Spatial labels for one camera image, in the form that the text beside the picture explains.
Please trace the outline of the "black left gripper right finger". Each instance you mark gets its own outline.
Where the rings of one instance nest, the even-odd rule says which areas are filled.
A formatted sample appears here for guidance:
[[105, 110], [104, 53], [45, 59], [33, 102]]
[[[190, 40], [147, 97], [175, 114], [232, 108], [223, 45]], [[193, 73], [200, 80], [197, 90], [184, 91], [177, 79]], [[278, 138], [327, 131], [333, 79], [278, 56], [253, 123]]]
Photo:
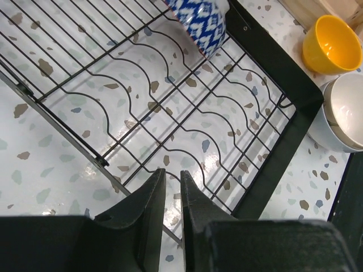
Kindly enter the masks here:
[[180, 173], [186, 271], [354, 271], [333, 224], [322, 220], [238, 220]]

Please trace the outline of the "blue zigzag pattern bowl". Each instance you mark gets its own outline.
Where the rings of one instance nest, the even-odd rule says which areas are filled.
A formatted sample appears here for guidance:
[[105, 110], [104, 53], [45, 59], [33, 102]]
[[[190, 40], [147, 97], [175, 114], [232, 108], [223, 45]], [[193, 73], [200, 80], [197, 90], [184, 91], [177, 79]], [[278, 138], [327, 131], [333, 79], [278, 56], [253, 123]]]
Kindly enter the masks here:
[[226, 36], [227, 0], [165, 0], [174, 17], [186, 30], [200, 53], [210, 58]]

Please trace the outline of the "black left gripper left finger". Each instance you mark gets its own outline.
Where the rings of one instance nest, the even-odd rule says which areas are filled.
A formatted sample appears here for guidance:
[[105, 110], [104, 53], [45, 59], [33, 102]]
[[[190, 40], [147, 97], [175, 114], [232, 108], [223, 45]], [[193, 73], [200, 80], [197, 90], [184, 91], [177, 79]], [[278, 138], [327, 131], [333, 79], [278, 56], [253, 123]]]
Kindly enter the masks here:
[[135, 192], [97, 215], [98, 271], [158, 271], [166, 171], [157, 169]]

